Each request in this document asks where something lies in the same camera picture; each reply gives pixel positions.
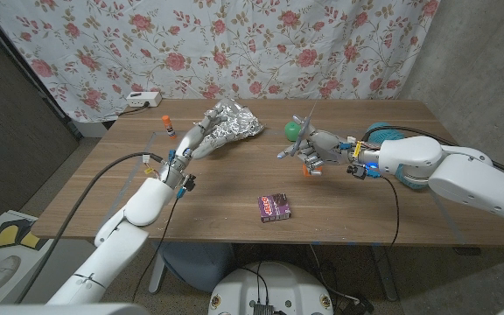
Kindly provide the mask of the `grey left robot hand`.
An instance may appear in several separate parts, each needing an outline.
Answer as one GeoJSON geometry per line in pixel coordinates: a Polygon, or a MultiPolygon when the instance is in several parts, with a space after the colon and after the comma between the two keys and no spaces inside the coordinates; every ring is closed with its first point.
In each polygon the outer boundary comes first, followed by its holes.
{"type": "Polygon", "coordinates": [[[205,113],[204,118],[190,128],[182,137],[175,150],[172,161],[170,161],[164,170],[163,182],[170,188],[175,188],[182,180],[183,170],[193,159],[193,152],[199,148],[204,138],[209,135],[214,128],[228,119],[218,109],[210,109],[205,113]]]}

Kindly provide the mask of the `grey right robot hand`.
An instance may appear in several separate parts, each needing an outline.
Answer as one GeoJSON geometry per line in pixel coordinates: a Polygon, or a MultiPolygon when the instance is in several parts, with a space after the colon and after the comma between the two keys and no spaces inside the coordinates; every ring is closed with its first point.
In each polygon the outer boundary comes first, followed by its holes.
{"type": "Polygon", "coordinates": [[[342,165],[349,163],[346,172],[357,179],[367,176],[366,168],[361,164],[354,164],[349,157],[353,144],[345,138],[328,131],[317,129],[311,125],[311,118],[293,116],[294,122],[300,127],[294,144],[277,154],[279,159],[288,156],[297,157],[304,166],[307,176],[319,176],[323,165],[342,165]]]}

